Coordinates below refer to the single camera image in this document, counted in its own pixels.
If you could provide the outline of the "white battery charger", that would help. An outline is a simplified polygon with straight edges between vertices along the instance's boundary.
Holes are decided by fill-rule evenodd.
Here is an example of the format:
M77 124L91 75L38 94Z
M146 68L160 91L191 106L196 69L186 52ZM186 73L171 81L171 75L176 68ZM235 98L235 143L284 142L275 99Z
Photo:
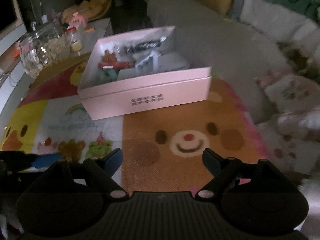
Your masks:
M156 50L143 51L133 54L135 70L138 75L149 75L170 71L170 66L165 62L168 53L160 53Z

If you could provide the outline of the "black object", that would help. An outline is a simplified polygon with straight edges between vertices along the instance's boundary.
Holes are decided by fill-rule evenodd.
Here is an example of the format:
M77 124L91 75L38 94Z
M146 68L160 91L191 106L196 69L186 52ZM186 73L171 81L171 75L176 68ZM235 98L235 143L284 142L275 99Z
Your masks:
M155 50L164 52L172 47L172 34L152 34L138 40L113 43L113 52L117 57L132 56Z

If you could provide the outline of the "colourful cartoon animal mat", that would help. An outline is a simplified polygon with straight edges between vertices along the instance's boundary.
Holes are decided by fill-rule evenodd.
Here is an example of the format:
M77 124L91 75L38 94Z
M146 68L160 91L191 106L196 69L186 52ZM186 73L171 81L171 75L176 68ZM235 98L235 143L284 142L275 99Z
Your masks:
M1 150L38 155L29 171L121 148L114 179L128 193L195 193L212 178L202 163L204 149L245 163L267 157L239 97L220 79L212 80L205 101L92 120L77 94L87 60L83 55L43 70L13 112Z

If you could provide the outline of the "floral ruffled cushion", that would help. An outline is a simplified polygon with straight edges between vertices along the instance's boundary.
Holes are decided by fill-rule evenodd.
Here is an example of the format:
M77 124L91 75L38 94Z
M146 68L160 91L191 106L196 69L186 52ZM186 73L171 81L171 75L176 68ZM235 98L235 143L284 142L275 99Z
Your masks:
M310 174L319 159L319 85L275 71L257 84L277 110L257 125L272 163L285 173Z

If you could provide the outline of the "pink cardboard box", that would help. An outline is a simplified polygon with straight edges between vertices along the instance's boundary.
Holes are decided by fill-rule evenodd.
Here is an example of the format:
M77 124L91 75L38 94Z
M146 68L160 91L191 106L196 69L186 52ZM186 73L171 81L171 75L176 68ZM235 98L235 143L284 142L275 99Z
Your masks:
M172 34L165 62L170 71L138 75L135 67L99 69L100 62L136 62L132 56L117 57L114 42L138 40L152 34ZM193 63L176 49L174 26L130 31L96 42L78 87L78 94L93 120L206 100L211 68Z

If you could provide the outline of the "small red-capped bottle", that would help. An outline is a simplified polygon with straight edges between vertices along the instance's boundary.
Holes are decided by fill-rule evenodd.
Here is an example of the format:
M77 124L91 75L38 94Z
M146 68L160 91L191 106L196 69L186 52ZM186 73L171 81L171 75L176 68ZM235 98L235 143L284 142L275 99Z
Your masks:
M71 51L78 52L82 49L81 35L76 27L71 27L66 31L67 40L70 43Z

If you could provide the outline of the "glass jar with snacks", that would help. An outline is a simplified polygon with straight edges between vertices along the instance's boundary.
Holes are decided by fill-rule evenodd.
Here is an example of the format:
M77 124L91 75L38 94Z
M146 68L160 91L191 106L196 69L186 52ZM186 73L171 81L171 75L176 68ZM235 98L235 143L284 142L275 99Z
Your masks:
M71 49L64 27L52 22L43 25L31 22L31 28L18 47L24 71L36 79L43 69L69 58Z

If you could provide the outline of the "grey sofa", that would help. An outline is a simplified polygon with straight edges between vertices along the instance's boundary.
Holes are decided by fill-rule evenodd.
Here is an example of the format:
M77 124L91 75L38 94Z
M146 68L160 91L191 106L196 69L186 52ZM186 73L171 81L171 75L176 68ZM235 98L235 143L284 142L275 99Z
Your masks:
M227 14L219 15L200 0L145 1L151 23L175 26L180 52L227 81L256 123L276 113L257 78L270 70L319 70L319 26L280 5L233 0Z

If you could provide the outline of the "pink toy figure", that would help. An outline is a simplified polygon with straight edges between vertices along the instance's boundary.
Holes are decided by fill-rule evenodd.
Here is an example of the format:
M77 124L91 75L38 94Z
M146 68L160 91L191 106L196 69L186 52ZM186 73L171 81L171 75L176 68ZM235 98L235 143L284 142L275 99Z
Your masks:
M87 25L87 18L79 12L75 12L69 22L69 26L76 29L79 29L80 27L87 28Z

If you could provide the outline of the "yellow rocking toy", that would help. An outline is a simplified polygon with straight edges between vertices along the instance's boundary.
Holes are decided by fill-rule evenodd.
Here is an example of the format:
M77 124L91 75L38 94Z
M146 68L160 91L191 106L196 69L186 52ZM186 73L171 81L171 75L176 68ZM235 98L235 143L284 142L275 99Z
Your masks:
M78 12L85 16L88 22L103 18L111 7L112 0L83 1L80 5L73 5L62 13L61 23L69 23L73 15Z

